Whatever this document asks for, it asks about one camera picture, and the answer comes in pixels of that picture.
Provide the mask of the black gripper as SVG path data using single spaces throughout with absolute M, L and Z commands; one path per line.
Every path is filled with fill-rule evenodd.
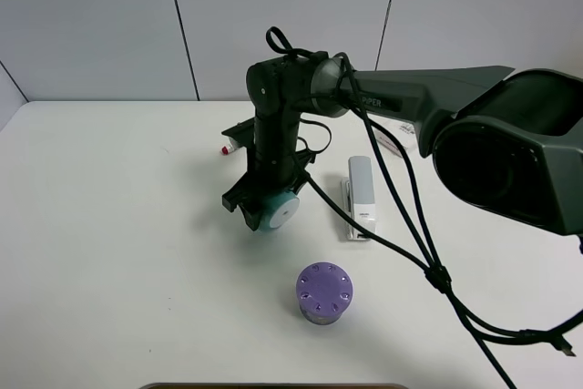
M 306 167 L 315 162 L 314 152 L 303 148 L 293 156 L 286 148 L 276 148 L 275 151 L 283 155 L 278 159 L 265 159 L 255 147 L 248 148 L 246 172 L 222 195 L 222 206 L 230 212 L 240 208 L 251 230 L 261 227 L 266 198 L 285 191 L 298 195 L 311 179 Z

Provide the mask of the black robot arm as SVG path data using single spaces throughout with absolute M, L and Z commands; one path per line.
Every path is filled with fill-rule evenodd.
M 559 235 L 582 231 L 582 82 L 511 67 L 357 71 L 324 52 L 252 65 L 254 116 L 226 130 L 247 169 L 222 197 L 257 229 L 267 198 L 304 185 L 294 159 L 304 113 L 337 118 L 352 108 L 412 124 L 419 153 L 447 189 L 496 215 Z

